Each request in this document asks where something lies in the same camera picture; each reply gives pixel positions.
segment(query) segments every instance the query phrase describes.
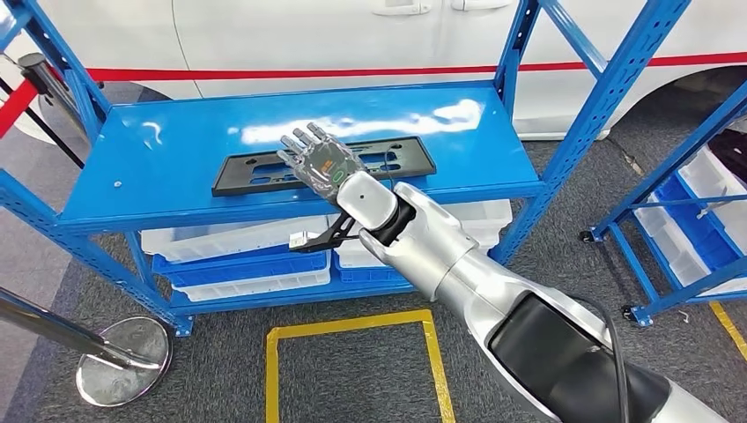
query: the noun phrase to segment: black license plate holder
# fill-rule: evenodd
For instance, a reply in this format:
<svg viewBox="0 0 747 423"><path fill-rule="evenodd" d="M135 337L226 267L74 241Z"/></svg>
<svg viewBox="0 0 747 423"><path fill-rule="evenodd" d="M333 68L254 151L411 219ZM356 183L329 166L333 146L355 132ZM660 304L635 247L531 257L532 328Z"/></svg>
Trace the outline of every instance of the black license plate holder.
<svg viewBox="0 0 747 423"><path fill-rule="evenodd" d="M363 141L350 143L348 147L363 160L368 172L376 179L436 173L436 165L419 137ZM304 187L306 184L293 175L275 152L256 152L226 157L212 185L212 196L240 196Z"/></svg>

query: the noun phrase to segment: blue shelf surface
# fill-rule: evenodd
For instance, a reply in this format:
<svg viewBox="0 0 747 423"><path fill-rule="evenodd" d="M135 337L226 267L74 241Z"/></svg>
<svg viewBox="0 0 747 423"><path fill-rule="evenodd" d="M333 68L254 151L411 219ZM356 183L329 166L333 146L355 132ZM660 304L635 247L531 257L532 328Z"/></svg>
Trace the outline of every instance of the blue shelf surface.
<svg viewBox="0 0 747 423"><path fill-rule="evenodd" d="M333 212L310 189L211 195L226 156L273 152L308 122L346 143L419 136L437 172L404 180L440 203L544 186L491 81L154 101L114 106L59 225L89 234Z"/></svg>
<svg viewBox="0 0 747 423"><path fill-rule="evenodd" d="M245 308L291 306L308 302L348 300L374 295L415 292L415 287L406 280L392 280L381 283L349 283L340 279L340 274L334 266L332 266L330 272L331 280L326 285L217 300L193 302L189 300L185 293L174 290L171 294L170 310L177 315L197 315Z"/></svg>

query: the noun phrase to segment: yellow tape marking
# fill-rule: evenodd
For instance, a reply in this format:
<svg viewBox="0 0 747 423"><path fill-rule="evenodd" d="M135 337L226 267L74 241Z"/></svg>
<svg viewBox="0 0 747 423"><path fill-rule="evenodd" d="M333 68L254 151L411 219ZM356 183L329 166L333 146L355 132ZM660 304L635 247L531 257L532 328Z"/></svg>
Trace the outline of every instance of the yellow tape marking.
<svg viewBox="0 0 747 423"><path fill-rule="evenodd" d="M734 322L732 322L729 315L726 314L726 310L723 309L723 306L718 301L710 301L708 302L708 305L711 306L711 309L714 311L716 318L719 319L721 326L724 327L732 340L734 340L736 349L738 349L742 354L742 357L747 360L747 343L744 342L742 334L739 333L739 330L736 329Z"/></svg>
<svg viewBox="0 0 747 423"><path fill-rule="evenodd" d="M348 330L370 329L393 324L417 323L423 324L425 346L431 363L436 396L439 400L441 421L454 423L454 410L451 406L451 396L448 392L446 374L436 337L436 327L433 323L431 310L403 311L387 315L370 315L353 319L335 320L332 322L308 323L295 326L280 326L273 328L267 334L267 367L265 382L265 421L278 423L280 421L279 408L279 372L277 359L277 342L279 339L310 337L325 333L345 332Z"/></svg>

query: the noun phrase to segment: silver robotic arm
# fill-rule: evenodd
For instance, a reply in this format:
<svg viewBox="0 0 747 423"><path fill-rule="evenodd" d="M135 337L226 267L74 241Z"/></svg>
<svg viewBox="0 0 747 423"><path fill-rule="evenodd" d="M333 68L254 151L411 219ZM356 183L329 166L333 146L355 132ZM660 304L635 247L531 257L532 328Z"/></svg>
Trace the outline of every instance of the silver robotic arm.
<svg viewBox="0 0 747 423"><path fill-rule="evenodd" d="M566 423L715 423L722 417L678 385L625 363L621 418L613 344L605 323L562 292L522 278L477 250L461 222L410 184L392 190L341 143L313 124L295 154L278 152L294 173L358 221L360 241L430 301L462 321L498 382L541 419ZM338 227L333 233L341 232ZM336 246L303 234L292 249Z"/></svg>

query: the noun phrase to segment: car door handle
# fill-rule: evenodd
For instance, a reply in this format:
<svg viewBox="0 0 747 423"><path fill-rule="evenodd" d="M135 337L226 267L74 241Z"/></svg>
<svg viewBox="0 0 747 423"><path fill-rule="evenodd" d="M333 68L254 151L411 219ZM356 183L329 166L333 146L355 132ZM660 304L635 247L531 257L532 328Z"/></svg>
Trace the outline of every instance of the car door handle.
<svg viewBox="0 0 747 423"><path fill-rule="evenodd" d="M514 0L451 0L451 8L455 11L484 11L500 9L513 2Z"/></svg>
<svg viewBox="0 0 747 423"><path fill-rule="evenodd" d="M377 0L371 11L379 16L423 15L431 11L431 0Z"/></svg>

